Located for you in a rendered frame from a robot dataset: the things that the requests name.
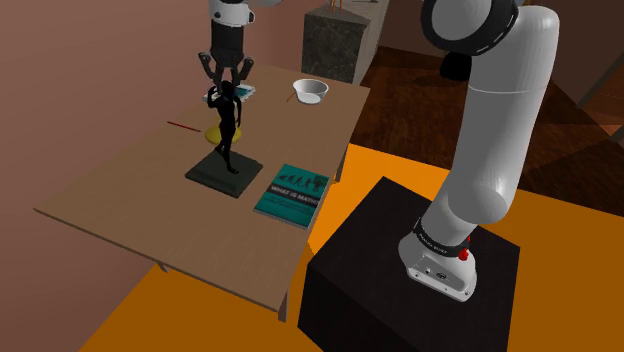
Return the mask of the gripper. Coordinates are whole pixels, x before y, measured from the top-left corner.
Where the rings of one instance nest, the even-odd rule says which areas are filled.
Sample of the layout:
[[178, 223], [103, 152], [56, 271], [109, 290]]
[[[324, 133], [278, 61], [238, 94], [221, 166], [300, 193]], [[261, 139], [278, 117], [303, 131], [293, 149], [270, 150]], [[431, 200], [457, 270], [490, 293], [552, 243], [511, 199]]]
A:
[[[243, 27], [231, 27], [216, 21], [211, 22], [211, 55], [206, 52], [199, 52], [198, 58], [206, 75], [214, 83], [221, 82], [223, 67], [231, 68], [234, 87], [238, 87], [243, 80], [247, 79], [254, 65], [254, 60], [250, 57], [244, 58], [243, 38]], [[214, 68], [211, 67], [211, 56], [216, 60]], [[238, 68], [237, 65], [241, 61], [242, 67]]]

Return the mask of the blue and white book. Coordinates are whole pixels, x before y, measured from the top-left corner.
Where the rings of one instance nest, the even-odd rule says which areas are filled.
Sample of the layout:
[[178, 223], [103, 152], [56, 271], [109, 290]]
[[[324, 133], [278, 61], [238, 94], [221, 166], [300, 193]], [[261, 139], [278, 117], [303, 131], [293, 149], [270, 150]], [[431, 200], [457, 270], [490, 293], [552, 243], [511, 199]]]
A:
[[[249, 97], [254, 95], [255, 91], [256, 91], [256, 89], [255, 89], [254, 86], [250, 86], [250, 85], [247, 85], [247, 84], [240, 84], [239, 86], [236, 87], [236, 95], [239, 97], [241, 102], [244, 102]], [[211, 95], [211, 98], [213, 100], [215, 100], [215, 99], [217, 99], [219, 97], [220, 97], [220, 94], [216, 90]], [[202, 96], [202, 100], [203, 100], [203, 102], [207, 102], [208, 101], [208, 94], [204, 94]]]

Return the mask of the black figure on square base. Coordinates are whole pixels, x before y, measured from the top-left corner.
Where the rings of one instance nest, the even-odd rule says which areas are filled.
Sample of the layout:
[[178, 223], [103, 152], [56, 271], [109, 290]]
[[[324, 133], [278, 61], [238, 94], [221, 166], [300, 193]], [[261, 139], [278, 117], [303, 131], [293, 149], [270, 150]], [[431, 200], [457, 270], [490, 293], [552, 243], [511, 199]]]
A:
[[234, 198], [244, 190], [263, 168], [258, 161], [232, 150], [234, 135], [240, 127], [242, 101], [230, 81], [220, 83], [221, 90], [213, 86], [208, 91], [207, 105], [215, 109], [220, 118], [220, 140], [214, 150], [186, 172], [191, 181]]

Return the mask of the yellow round disc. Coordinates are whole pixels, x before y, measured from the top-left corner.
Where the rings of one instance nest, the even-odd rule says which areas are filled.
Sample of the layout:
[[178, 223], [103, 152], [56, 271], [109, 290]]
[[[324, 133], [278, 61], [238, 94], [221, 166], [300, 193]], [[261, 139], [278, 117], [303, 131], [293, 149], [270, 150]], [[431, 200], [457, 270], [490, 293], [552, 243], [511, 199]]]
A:
[[[234, 133], [233, 137], [232, 137], [232, 142], [236, 143], [241, 138], [241, 135], [242, 135], [241, 129], [237, 128], [235, 130], [235, 133]], [[209, 143], [211, 143], [213, 145], [219, 144], [220, 141], [221, 141], [221, 133], [220, 133], [219, 125], [216, 124], [216, 125], [213, 125], [213, 126], [209, 127], [205, 131], [204, 136], [205, 136], [205, 139]]]

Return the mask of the white bowl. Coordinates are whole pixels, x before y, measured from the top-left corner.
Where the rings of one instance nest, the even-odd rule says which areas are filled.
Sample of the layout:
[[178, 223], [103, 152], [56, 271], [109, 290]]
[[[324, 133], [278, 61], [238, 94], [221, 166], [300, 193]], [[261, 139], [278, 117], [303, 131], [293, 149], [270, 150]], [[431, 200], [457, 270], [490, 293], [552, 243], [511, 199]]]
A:
[[329, 87], [317, 79], [299, 79], [293, 83], [293, 89], [299, 102], [314, 105], [323, 100]]

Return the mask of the dark stone block cabinet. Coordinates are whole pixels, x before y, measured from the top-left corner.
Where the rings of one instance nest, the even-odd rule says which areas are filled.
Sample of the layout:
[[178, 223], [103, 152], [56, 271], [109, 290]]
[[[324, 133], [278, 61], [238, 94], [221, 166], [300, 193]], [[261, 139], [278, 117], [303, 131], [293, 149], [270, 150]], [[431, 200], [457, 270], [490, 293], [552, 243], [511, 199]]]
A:
[[328, 0], [305, 14], [301, 71], [362, 82], [376, 54], [389, 0]]

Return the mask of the teal book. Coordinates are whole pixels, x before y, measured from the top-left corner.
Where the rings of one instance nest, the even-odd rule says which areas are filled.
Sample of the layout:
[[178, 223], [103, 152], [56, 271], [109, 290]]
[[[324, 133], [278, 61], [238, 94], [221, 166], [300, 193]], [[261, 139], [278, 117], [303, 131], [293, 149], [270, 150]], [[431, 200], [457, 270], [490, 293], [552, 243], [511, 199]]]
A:
[[254, 211], [307, 229], [319, 210], [328, 184], [327, 176], [284, 164]]

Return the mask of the wooden table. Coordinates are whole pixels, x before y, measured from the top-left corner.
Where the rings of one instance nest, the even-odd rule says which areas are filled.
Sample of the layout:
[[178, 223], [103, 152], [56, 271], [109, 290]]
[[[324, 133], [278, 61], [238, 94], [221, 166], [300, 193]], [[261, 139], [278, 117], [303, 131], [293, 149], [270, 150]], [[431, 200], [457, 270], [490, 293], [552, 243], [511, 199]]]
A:
[[316, 105], [294, 97], [294, 71], [258, 65], [243, 104], [235, 152], [263, 165], [239, 198], [188, 180], [212, 151], [203, 132], [211, 111], [198, 105], [77, 179], [37, 211], [287, 317], [289, 287], [309, 231], [254, 207], [284, 164], [337, 175], [367, 88], [330, 81]]

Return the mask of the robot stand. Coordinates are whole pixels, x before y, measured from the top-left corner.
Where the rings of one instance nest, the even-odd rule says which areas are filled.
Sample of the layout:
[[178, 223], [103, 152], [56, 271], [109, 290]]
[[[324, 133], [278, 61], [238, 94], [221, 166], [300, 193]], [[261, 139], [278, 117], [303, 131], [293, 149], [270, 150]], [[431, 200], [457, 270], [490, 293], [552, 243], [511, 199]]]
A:
[[398, 251], [429, 204], [383, 177], [310, 260], [298, 327], [323, 352], [507, 352], [519, 247], [479, 227], [475, 293], [430, 289]]

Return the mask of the orange rug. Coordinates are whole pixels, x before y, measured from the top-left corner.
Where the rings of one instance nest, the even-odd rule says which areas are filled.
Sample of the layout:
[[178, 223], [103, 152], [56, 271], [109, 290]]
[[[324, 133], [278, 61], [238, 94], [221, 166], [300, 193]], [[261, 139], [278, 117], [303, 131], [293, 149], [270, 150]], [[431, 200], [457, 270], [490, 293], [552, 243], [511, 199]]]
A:
[[[350, 145], [303, 262], [382, 177], [432, 197], [446, 171]], [[518, 191], [491, 231], [520, 248], [508, 352], [624, 349], [624, 217]], [[299, 265], [281, 322], [256, 304], [154, 268], [80, 352], [320, 352], [297, 326], [304, 276]]]

